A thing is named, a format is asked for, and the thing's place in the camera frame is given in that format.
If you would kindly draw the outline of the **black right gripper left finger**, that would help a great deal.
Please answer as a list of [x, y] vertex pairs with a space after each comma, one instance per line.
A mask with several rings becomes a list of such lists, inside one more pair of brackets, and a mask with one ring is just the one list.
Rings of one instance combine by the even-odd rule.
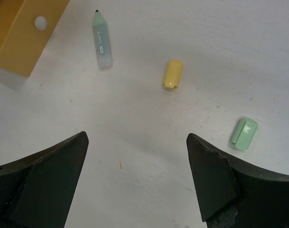
[[88, 144], [82, 131], [0, 165], [0, 228], [63, 228]]

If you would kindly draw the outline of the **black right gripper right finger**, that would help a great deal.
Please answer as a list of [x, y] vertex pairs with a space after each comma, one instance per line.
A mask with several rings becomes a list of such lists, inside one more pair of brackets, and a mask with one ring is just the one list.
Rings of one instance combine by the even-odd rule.
[[186, 139], [202, 221], [209, 228], [289, 228], [289, 175]]

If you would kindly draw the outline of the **yellow drawer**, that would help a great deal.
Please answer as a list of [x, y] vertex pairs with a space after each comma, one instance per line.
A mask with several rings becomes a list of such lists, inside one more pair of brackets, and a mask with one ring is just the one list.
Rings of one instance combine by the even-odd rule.
[[67, 0], [0, 0], [0, 68], [30, 76]]

